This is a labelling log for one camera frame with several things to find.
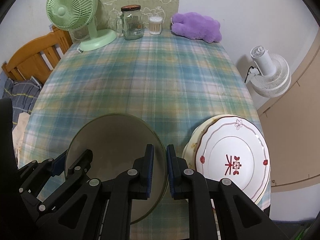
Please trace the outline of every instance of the wooden bed frame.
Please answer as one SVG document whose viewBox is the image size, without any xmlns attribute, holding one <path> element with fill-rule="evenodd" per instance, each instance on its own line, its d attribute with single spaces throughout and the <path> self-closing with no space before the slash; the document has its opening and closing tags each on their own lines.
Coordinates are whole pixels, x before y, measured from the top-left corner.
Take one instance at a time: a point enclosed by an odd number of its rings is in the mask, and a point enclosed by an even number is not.
<svg viewBox="0 0 320 240">
<path fill-rule="evenodd" d="M 2 65 L 7 77 L 23 81 L 34 76 L 42 84 L 46 82 L 52 70 L 47 66 L 40 53 L 43 52 L 51 66 L 55 68 L 60 61 L 55 45 L 60 46 L 63 54 L 72 45 L 68 32 L 60 30 L 56 26 L 52 26 L 52 30 L 53 32 L 28 42 L 12 56 L 8 63 Z"/>
</svg>

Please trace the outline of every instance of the table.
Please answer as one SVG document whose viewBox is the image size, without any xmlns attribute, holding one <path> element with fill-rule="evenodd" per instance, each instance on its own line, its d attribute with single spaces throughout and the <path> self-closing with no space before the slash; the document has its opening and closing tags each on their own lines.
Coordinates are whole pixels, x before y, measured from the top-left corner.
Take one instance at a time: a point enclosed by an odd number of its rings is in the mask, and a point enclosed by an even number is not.
<svg viewBox="0 0 320 240">
<path fill-rule="evenodd" d="M 60 60 L 36 101 L 26 128 L 21 165 L 55 158 L 87 122 L 109 113 L 128 113 L 147 122 L 163 144 L 181 156 L 193 130 L 218 114 L 236 114 L 261 125 L 235 65 L 217 43 L 189 40 L 164 31 L 142 39 L 117 38 L 79 53 L 74 44 Z M 43 199 L 64 181 L 49 180 Z M 270 206 L 270 184 L 259 203 Z M 188 203 L 167 190 L 144 220 L 131 226 L 130 239 L 184 239 Z"/>
</svg>

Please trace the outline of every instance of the bowl rim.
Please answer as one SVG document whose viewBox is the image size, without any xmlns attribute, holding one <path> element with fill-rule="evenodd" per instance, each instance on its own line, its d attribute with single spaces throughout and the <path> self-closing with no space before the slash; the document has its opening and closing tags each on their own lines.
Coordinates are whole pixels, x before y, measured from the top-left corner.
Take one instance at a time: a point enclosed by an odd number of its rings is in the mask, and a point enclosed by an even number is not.
<svg viewBox="0 0 320 240">
<path fill-rule="evenodd" d="M 112 115 L 123 115 L 123 116 L 127 116 L 127 117 L 133 117 L 134 119 L 142 122 L 152 133 L 153 135 L 156 137 L 160 147 L 161 147 L 161 152 L 163 154 L 163 157 L 164 157 L 164 162 L 167 163 L 167 154 L 166 154 L 166 150 L 165 150 L 165 147 L 164 147 L 164 144 L 162 143 L 162 141 L 160 140 L 159 136 L 156 134 L 156 132 L 151 128 L 151 126 L 145 122 L 144 120 L 142 120 L 141 118 L 138 118 L 132 114 L 126 114 L 126 113 L 110 113 L 110 114 L 104 114 L 104 115 L 101 115 L 101 116 L 98 116 L 92 120 L 90 120 L 89 122 L 87 122 L 84 126 L 82 126 L 80 128 L 80 130 L 75 134 L 75 136 L 73 137 L 73 139 L 71 140 L 69 146 L 68 146 L 68 150 L 67 150 L 67 153 L 66 153 L 66 159 L 65 159 L 65 162 L 64 162 L 64 177 L 66 179 L 66 162 L 67 162 L 67 158 L 68 158 L 68 153 L 69 153 L 69 150 L 70 150 L 70 147 L 74 141 L 74 139 L 76 138 L 76 136 L 80 133 L 80 131 L 82 131 L 82 129 L 84 127 L 86 127 L 89 123 L 91 122 L 94 122 L 95 120 L 97 119 L 100 119 L 102 117 L 105 117 L 105 116 L 112 116 Z M 156 200 L 155 204 L 151 207 L 151 209 L 145 214 L 143 215 L 141 218 L 131 222 L 131 225 L 132 224 L 135 224 L 135 223 L 138 223 L 139 221 L 143 220 L 144 218 L 146 218 L 148 215 L 151 214 L 151 212 L 156 208 L 156 206 L 160 203 L 160 201 L 162 200 L 162 198 L 164 197 L 164 194 L 166 192 L 166 189 L 168 187 L 168 165 L 165 165 L 165 168 L 164 168 L 164 184 L 162 186 L 162 189 L 161 189 L 161 194 L 159 195 L 158 199 Z"/>
</svg>

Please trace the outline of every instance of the green desk fan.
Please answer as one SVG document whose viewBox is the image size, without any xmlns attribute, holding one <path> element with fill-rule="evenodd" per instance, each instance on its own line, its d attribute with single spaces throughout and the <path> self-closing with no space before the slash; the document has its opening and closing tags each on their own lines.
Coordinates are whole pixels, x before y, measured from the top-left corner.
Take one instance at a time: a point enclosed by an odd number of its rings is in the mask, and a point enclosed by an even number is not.
<svg viewBox="0 0 320 240">
<path fill-rule="evenodd" d="M 77 30 L 88 25 L 89 38 L 80 43 L 79 49 L 89 51 L 101 48 L 114 41 L 113 30 L 97 31 L 94 15 L 98 0 L 47 0 L 47 15 L 50 21 L 64 31 Z"/>
</svg>

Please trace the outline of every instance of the fan base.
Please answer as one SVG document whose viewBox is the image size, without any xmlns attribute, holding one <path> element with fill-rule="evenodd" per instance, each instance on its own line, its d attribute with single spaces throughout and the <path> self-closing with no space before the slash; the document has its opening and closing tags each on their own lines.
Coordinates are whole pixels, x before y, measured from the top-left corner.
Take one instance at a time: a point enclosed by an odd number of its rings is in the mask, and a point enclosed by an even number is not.
<svg viewBox="0 0 320 240">
<path fill-rule="evenodd" d="M 113 42 L 118 37 L 117 33 L 113 30 L 100 30 L 98 31 L 97 38 L 89 38 L 82 41 L 79 45 L 79 49 L 83 51 L 90 51 L 94 49 L 99 49 L 103 46 L 108 45 Z"/>
</svg>

